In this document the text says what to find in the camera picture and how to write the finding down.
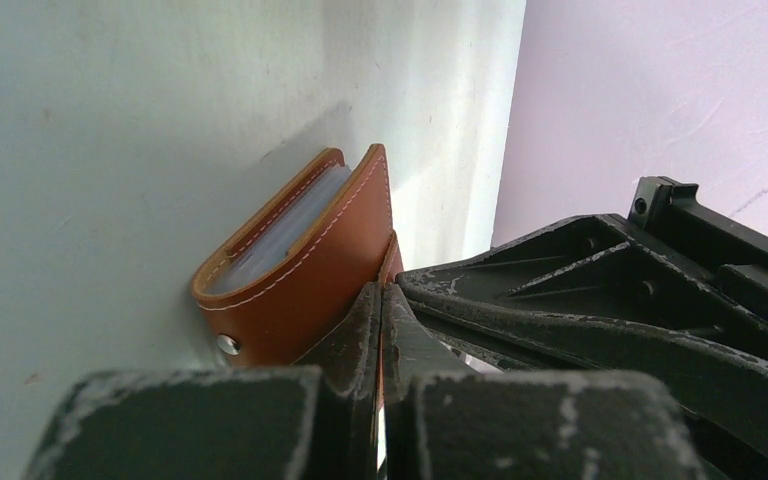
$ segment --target card holder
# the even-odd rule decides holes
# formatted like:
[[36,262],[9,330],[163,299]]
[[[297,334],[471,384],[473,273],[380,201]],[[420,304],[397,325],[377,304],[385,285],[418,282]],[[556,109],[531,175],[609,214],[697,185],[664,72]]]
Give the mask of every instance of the card holder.
[[[342,152],[324,150],[196,271],[192,294],[232,365],[294,362],[343,319],[365,283],[401,271],[384,146],[369,148],[324,208],[307,205],[322,203],[311,195],[323,182],[333,187],[339,176],[326,177],[340,168]],[[318,215],[311,222],[300,209]],[[295,238],[286,252],[283,234]],[[257,268],[246,270],[252,258]]]

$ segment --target brown leather wallet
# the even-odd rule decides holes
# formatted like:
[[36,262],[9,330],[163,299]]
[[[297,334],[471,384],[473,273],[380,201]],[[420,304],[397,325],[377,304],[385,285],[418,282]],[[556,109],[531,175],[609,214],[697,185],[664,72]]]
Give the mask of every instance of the brown leather wallet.
[[402,270],[387,156],[375,144],[275,268],[232,292],[209,293],[326,168],[344,164],[340,150],[323,151],[196,271],[192,294],[218,338],[239,352],[223,349],[232,365],[293,363],[343,319],[365,283]]

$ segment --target silver rivet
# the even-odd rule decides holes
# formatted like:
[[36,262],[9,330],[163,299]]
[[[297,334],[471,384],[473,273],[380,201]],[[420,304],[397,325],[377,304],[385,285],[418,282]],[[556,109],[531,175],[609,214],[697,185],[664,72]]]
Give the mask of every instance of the silver rivet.
[[218,335],[216,337],[216,344],[219,345],[220,350],[228,355],[239,355],[240,353],[240,344],[228,335]]

